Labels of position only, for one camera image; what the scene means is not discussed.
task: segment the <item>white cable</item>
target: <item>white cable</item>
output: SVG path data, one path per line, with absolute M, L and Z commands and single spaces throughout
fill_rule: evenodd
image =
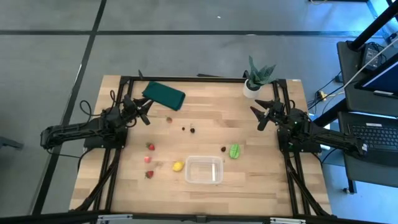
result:
M 350 79 L 350 80 L 348 80 L 348 82 L 345 84 L 345 85 L 343 85 L 343 90 L 348 86 L 348 84 L 350 84 L 351 83 L 351 81 L 353 81 L 354 80 L 354 78 L 359 74 L 359 73 L 361 73 L 362 72 L 362 70 L 366 67 L 366 66 L 368 66 L 375 58 L 378 58 L 378 56 L 380 55 L 380 54 L 382 54 L 385 50 L 387 50 L 387 48 L 389 48 L 390 46 L 392 46 L 395 42 L 397 42 L 398 41 L 398 38 L 396 38 L 396 40 L 394 40 L 391 44 L 389 44 L 387 47 L 385 47 L 384 49 L 382 49 L 376 56 L 374 56 L 368 63 L 366 63 L 366 65 L 364 65 L 361 69 L 359 69 L 357 72 L 356 72 L 356 74 Z
M 329 103 L 330 103 L 336 96 L 338 96 L 338 95 L 340 95 L 340 94 L 342 94 L 342 93 L 344 93 L 344 91 L 341 91 L 341 92 L 339 92 L 339 93 L 333 95 L 333 97 L 329 100 L 329 102 L 328 102 L 328 103 L 325 105 L 325 107 L 323 108 L 322 114 L 324 114 L 324 112 L 325 112 L 325 110 L 326 110 L 326 107 L 328 107 Z
M 320 2 L 320 3 L 315 3 L 313 0 L 310 0 L 311 1 L 311 3 L 313 4 L 313 5 L 320 5 L 320 4 L 323 4 L 323 3 L 325 3 L 325 2 L 327 2 L 328 0 L 323 0 L 322 2 Z

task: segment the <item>green towel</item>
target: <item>green towel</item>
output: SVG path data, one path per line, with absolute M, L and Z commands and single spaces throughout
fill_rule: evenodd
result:
M 142 94 L 144 97 L 175 111 L 181 108 L 182 102 L 185 98 L 184 92 L 153 81 L 149 82 L 147 88 L 142 92 Z

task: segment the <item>concrete floor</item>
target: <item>concrete floor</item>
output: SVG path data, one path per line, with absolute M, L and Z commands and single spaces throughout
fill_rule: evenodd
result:
M 373 1 L 380 5 L 379 11 L 383 7 L 381 1 Z M 0 30 L 91 30 L 99 5 L 99 0 L 1 0 Z M 307 0 L 114 0 L 107 2 L 99 29 L 362 31 L 372 21 L 367 5 L 354 2 L 313 6 Z M 389 31 L 392 30 L 393 22 L 389 24 Z M 192 77 L 205 73 L 240 77 L 248 69 L 249 55 L 257 63 L 277 64 L 275 78 L 302 79 L 307 100 L 311 100 L 313 93 L 340 71 L 336 43 L 350 39 L 270 35 L 97 36 L 76 102 L 84 99 L 93 105 L 103 75 L 137 75 L 140 69 L 144 76 Z M 383 43 L 380 38 L 372 40 Z M 22 151 L 8 147 L 0 151 L 0 217 L 30 212 L 48 156 L 39 146 L 39 134 L 45 127 L 60 122 L 87 41 L 86 35 L 0 35 L 0 136 L 25 144 Z M 325 91 L 338 86 L 333 83 Z M 319 104 L 317 114 L 323 107 Z M 75 107 L 71 123 L 85 119 Z M 83 141 L 65 143 L 62 152 L 78 156 L 82 145 Z M 76 159 L 60 158 L 44 213 L 68 210 L 76 164 Z M 341 192 L 347 185 L 344 167 L 326 165 L 324 176 L 333 214 L 398 223 L 398 217 L 393 215 L 398 204 L 389 200 L 398 196 L 398 189 L 360 183 L 357 195 L 345 195 Z

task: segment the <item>desk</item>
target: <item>desk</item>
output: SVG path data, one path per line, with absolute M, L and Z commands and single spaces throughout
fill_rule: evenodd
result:
M 360 69 L 360 56 L 361 52 L 354 52 L 350 50 L 346 42 L 337 43 L 338 57 L 340 61 L 341 74 L 343 76 L 344 84 L 350 80 L 355 73 Z M 398 50 L 390 47 L 383 54 L 387 59 L 396 54 Z M 345 88 L 346 98 L 337 103 L 334 107 L 330 108 L 323 115 L 317 118 L 314 122 L 324 127 L 337 119 L 338 112 L 357 111 L 371 114 L 382 114 L 388 116 L 397 116 L 398 100 L 388 98 L 385 96 L 377 96 L 371 91 L 359 90 L 355 88 L 355 82 L 362 80 L 366 74 L 361 72 Z
M 111 105 L 109 91 L 118 90 L 120 76 L 105 75 L 99 90 L 95 113 Z M 154 103 L 148 113 L 151 121 L 141 120 L 129 130 L 122 150 L 114 189 L 112 212 L 207 214 L 241 216 L 291 216 L 291 206 L 283 155 L 278 150 L 276 127 L 269 124 L 257 131 L 257 120 L 250 106 L 259 106 L 242 94 L 242 83 L 161 82 L 185 92 L 181 110 L 172 111 Z M 135 81 L 134 98 L 141 98 L 148 82 Z M 300 80 L 288 80 L 288 91 L 296 107 L 307 110 Z M 259 99 L 272 100 L 272 85 L 266 85 Z M 166 122 L 166 117 L 173 122 Z M 189 127 L 195 127 L 195 134 Z M 145 147 L 155 144 L 155 151 Z M 227 149 L 237 143 L 241 156 L 232 160 Z M 104 149 L 94 149 L 82 160 L 70 208 L 79 206 L 93 190 L 100 175 Z M 145 156 L 152 156 L 150 164 Z M 174 161 L 188 156 L 219 156 L 224 161 L 224 179 L 218 185 L 189 184 L 184 172 L 173 172 Z M 319 161 L 301 153 L 306 185 L 327 212 L 331 212 Z M 154 170 L 145 179 L 146 170 Z M 100 208 L 104 208 L 106 187 Z M 301 195 L 296 187 L 299 211 Z
M 339 113 L 338 116 L 340 130 L 342 132 L 349 132 L 348 123 L 355 120 L 356 122 L 369 123 L 391 123 L 398 124 L 398 121 L 388 118 L 378 118 L 374 116 L 365 116 L 360 114 Z M 347 178 L 349 185 L 353 185 L 355 180 L 380 184 L 390 187 L 398 187 L 398 179 L 393 178 L 398 176 L 398 167 L 380 166 L 378 164 L 364 162 L 344 154 L 344 162 L 346 166 Z

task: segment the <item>black desk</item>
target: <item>black desk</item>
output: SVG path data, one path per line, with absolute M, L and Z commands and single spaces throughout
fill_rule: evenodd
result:
M 344 84 L 350 80 L 359 69 L 361 52 L 353 52 L 346 42 L 337 43 L 338 58 Z M 388 48 L 383 54 L 390 58 L 398 53 L 396 48 Z M 361 80 L 366 75 L 360 73 L 351 84 L 345 88 L 346 98 L 330 108 L 314 122 L 319 126 L 325 126 L 335 119 L 340 111 L 357 111 L 371 114 L 398 116 L 398 100 L 384 96 L 376 96 L 371 91 L 355 89 L 355 81 Z
M 389 118 L 379 118 L 361 114 L 338 113 L 338 122 L 341 132 L 348 133 L 348 123 L 352 120 L 356 122 L 385 123 L 391 122 Z M 380 166 L 378 164 L 363 162 L 344 154 L 346 173 L 350 187 L 354 187 L 354 180 L 380 184 L 391 187 L 398 187 L 398 167 Z

